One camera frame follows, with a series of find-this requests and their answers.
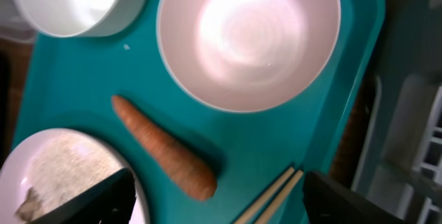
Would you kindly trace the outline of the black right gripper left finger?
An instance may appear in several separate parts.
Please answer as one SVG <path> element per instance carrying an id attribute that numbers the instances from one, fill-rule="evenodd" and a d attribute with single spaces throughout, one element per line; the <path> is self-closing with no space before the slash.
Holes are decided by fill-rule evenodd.
<path id="1" fill-rule="evenodd" d="M 136 200 L 133 173 L 123 168 L 31 224 L 129 224 Z"/>

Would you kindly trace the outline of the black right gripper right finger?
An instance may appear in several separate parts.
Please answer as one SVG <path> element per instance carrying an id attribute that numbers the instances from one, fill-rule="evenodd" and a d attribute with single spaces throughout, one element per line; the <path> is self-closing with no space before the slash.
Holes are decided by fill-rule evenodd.
<path id="1" fill-rule="evenodd" d="M 310 224 L 404 224 L 319 171 L 305 174 L 303 204 Z"/>

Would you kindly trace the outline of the pink shallow bowl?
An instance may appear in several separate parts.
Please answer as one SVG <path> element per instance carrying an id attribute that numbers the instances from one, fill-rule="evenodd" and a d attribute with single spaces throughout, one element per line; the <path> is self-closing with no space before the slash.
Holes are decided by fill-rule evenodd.
<path id="1" fill-rule="evenodd" d="M 332 57 L 341 15 L 340 0 L 160 0 L 157 43 L 190 97 L 253 113 L 314 82 Z"/>

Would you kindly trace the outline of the white small bowl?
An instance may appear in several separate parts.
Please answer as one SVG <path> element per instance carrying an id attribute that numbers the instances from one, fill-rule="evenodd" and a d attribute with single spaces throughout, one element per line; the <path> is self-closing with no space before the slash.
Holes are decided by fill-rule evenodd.
<path id="1" fill-rule="evenodd" d="M 14 0 L 21 16 L 42 34 L 105 37 L 135 21 L 146 0 Z"/>

